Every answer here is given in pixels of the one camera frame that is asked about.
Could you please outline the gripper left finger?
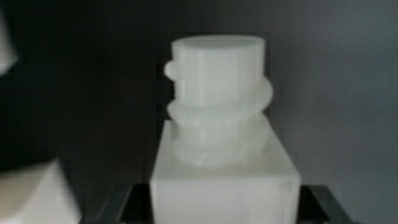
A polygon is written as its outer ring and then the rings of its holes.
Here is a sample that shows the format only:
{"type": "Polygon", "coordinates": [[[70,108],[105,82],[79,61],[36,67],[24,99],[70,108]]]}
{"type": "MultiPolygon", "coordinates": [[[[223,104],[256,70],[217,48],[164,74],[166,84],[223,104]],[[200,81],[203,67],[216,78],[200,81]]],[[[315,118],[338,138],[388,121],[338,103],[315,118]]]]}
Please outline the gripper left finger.
{"type": "Polygon", "coordinates": [[[116,186],[100,215],[88,224],[150,224],[150,186],[121,184],[116,186]]]}

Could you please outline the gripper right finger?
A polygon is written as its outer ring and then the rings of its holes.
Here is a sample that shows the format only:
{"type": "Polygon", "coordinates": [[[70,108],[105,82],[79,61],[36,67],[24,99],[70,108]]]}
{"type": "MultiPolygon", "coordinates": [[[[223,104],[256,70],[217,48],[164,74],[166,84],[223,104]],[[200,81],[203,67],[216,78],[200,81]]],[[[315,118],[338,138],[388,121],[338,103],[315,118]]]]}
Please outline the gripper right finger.
{"type": "Polygon", "coordinates": [[[356,224],[326,185],[301,187],[299,224],[356,224]]]}

